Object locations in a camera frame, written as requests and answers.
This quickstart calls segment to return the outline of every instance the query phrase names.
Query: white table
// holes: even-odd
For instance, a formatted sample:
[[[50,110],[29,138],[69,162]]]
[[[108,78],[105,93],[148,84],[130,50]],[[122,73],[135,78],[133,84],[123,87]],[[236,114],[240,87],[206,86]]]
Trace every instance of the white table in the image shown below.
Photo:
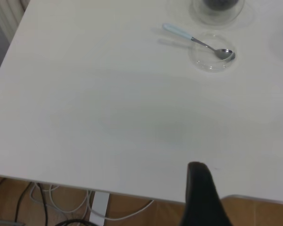
[[[283,0],[223,29],[224,73],[162,31],[208,30],[189,4],[32,0],[0,69],[0,175],[183,202],[202,161],[221,197],[283,202]]]

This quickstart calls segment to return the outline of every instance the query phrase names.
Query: clear glass bowl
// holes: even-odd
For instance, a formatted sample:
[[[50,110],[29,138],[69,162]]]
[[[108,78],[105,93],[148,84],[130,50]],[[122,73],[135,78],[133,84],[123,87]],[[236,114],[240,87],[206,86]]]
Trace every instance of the clear glass bowl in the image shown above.
[[[218,31],[204,32],[196,37],[198,40],[208,44],[214,49],[230,49],[235,53],[235,59],[232,59],[233,53],[224,60],[218,58],[215,53],[207,47],[196,42],[192,42],[190,48],[190,59],[200,69],[208,72],[221,72],[230,67],[237,58],[237,51],[234,45],[221,36]]]
[[[193,13],[205,24],[225,25],[241,12],[245,0],[192,0]]]

